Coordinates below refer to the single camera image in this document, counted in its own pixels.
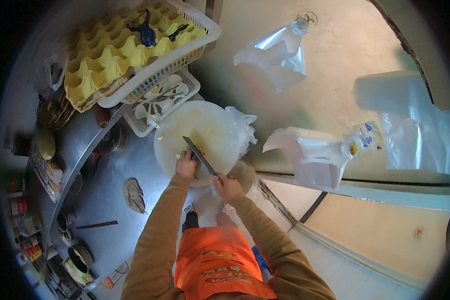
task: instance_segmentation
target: yellow egg tray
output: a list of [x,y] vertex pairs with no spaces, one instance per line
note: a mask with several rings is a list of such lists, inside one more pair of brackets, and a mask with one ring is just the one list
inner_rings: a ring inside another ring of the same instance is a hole
[[[110,16],[72,36],[64,86],[66,98],[74,109],[79,112],[89,110],[102,97],[124,84],[131,74],[143,70],[158,57],[206,35],[203,29],[163,4],[155,4],[148,10],[151,14],[150,28],[156,35],[155,45],[150,47],[140,43],[138,32],[127,28],[137,27],[145,21],[146,14],[141,15],[143,10]],[[170,41],[168,36],[183,24],[188,24],[188,27],[178,34],[174,42]]]

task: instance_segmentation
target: white plastic basket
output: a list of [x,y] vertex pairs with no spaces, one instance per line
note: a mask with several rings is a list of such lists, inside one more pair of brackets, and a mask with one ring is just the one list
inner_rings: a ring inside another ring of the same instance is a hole
[[[193,95],[198,93],[200,90],[200,82],[198,82],[195,77],[190,74],[186,68],[180,69],[175,72],[175,74],[182,76],[182,82],[185,83],[188,88],[189,92],[186,94],[185,97],[179,98],[175,101],[174,105],[165,112],[162,116],[160,116],[157,120],[157,124],[160,124],[163,119],[165,119],[172,111],[177,109],[182,103],[189,100]],[[147,126],[147,118],[144,117],[142,119],[137,119],[135,117],[135,112],[133,111],[133,108],[136,105],[129,105],[129,107],[126,108],[125,113],[123,114],[123,118],[125,118],[125,121],[129,124],[130,128],[133,130],[133,132],[138,137],[145,137],[148,135],[152,130],[154,129],[153,126]]]
[[130,78],[112,95],[100,99],[98,104],[101,107],[110,108],[120,102],[126,104],[135,103],[143,94],[161,81],[161,77],[168,77],[189,63],[199,59],[204,53],[205,46],[216,41],[220,36],[220,27],[192,6],[184,2],[171,0],[164,0],[162,3],[177,14],[181,14],[186,20],[192,21],[196,27],[205,30],[207,34],[180,46],[151,63],[140,73]]

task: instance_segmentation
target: pants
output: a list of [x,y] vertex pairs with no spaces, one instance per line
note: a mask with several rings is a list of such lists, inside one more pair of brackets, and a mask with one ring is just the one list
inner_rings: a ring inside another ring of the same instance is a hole
[[[217,215],[217,226],[235,226],[236,223],[226,213]],[[199,228],[198,214],[196,212],[188,212],[185,216],[185,222],[182,224],[182,233],[190,228]]]
[[198,214],[196,212],[188,212],[185,217],[185,222],[182,224],[182,233],[190,228],[199,228]]

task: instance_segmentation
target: person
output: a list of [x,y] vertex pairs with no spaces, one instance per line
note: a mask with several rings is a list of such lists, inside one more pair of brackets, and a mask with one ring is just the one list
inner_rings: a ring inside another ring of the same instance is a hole
[[197,165],[191,156],[190,150],[181,153],[138,238],[122,300],[335,299],[288,235],[245,196],[236,179],[220,173],[213,183],[222,201],[236,209],[273,277],[262,281],[250,246],[225,213],[218,214],[217,226],[200,228],[197,214],[188,212],[176,256],[181,211]]

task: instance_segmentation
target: orange apron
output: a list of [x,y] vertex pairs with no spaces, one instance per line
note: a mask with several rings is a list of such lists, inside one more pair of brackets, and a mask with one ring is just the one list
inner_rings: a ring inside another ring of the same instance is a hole
[[222,292],[242,292],[276,299],[247,240],[235,226],[189,228],[180,239],[175,286],[187,300],[203,300]]

